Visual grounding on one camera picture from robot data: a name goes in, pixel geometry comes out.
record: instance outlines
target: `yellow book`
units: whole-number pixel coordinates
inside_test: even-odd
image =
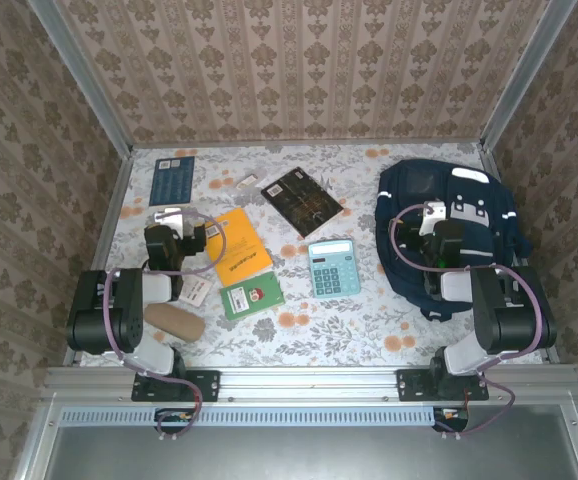
[[[222,285],[228,287],[248,278],[273,264],[260,237],[242,208],[236,208],[216,220],[227,236],[227,250],[216,272]],[[207,254],[211,260],[218,258],[222,249],[222,236],[215,225],[207,223]]]

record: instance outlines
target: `white card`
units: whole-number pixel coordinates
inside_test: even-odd
[[[207,293],[209,293],[209,290],[211,290],[213,282],[198,275],[185,275],[183,279],[184,283],[182,284],[182,291],[180,292],[180,300],[194,307],[199,307],[207,296]]]

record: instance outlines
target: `table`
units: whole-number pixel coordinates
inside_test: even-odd
[[[148,207],[156,160],[194,155],[192,206],[218,216],[243,207],[273,259],[286,304],[240,321],[225,318],[214,285],[200,308],[178,306],[205,319],[195,343],[146,325],[145,334],[182,352],[195,367],[244,366],[383,366],[424,365],[436,349],[473,329],[470,312],[446,323],[430,323],[419,309],[395,294],[378,260],[374,208],[380,172],[411,157],[445,160],[482,168],[475,144],[311,145],[145,149],[133,153],[133,170],[124,196],[107,267],[138,267],[147,258],[143,229],[158,208]],[[241,194],[235,185],[250,173],[259,187],[295,167],[302,167],[345,207],[316,233],[303,239],[258,191]],[[362,291],[350,297],[316,300],[311,294],[307,245],[331,238],[351,238]],[[183,269],[208,263],[205,254],[185,259]],[[540,363],[534,353],[520,359]],[[107,364],[84,355],[83,366]]]

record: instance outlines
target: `blue calculator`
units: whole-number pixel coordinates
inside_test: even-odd
[[[343,297],[360,293],[351,240],[331,240],[309,245],[311,281],[316,298]]]

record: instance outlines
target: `navy blue backpack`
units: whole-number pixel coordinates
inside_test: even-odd
[[[406,207],[434,200],[445,202],[448,216],[463,224],[460,266],[511,266],[514,254],[525,258],[532,247],[520,233],[511,192],[491,175],[426,159],[402,160],[383,171],[376,205],[380,262],[394,292],[418,306],[427,319],[446,321],[453,313],[469,310],[471,303],[432,298],[425,290],[423,273],[404,264],[389,241],[392,218]],[[419,224],[421,215],[422,211],[409,212],[404,221]],[[419,251],[402,252],[412,262],[425,264]]]

